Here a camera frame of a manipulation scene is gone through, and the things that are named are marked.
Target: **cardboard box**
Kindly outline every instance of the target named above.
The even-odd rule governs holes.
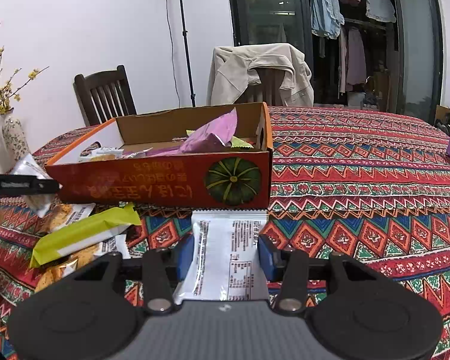
[[[186,137],[186,130],[233,108],[235,136],[255,142],[253,149],[78,163],[80,153],[96,142],[127,151],[176,145],[173,139]],[[272,150],[266,103],[180,108],[108,120],[50,159],[46,170],[62,184],[64,202],[264,209],[270,200]]]
[[[435,112],[435,120],[440,120],[442,123],[445,123],[445,115],[450,113],[449,107],[444,107],[442,105],[437,105],[437,110]]]

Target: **vase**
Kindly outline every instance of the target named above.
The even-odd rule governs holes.
[[[14,162],[21,160],[30,152],[22,124],[13,116],[13,108],[3,117],[2,136],[10,159]]]

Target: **white shirt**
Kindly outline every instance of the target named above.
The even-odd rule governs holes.
[[[216,47],[208,84],[208,104],[232,104],[248,85],[260,84],[256,68],[285,71],[280,86],[283,104],[313,107],[312,74],[305,63],[305,55],[288,43]]]

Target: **cardboard box flap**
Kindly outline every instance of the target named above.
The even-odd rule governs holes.
[[[123,139],[120,135],[119,126],[115,118],[106,121],[104,124],[99,125],[80,139],[73,142],[56,156],[52,157],[46,165],[76,163],[78,162],[80,153],[92,146],[95,142],[98,142],[100,147],[123,146]]]

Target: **wooden chair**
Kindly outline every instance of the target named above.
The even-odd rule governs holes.
[[[75,76],[75,88],[89,124],[104,123],[112,117],[136,115],[125,67]]]
[[[235,101],[235,104],[266,102],[267,105],[283,106],[280,86],[284,80],[285,71],[264,67],[256,70],[261,84],[249,85],[247,90]]]

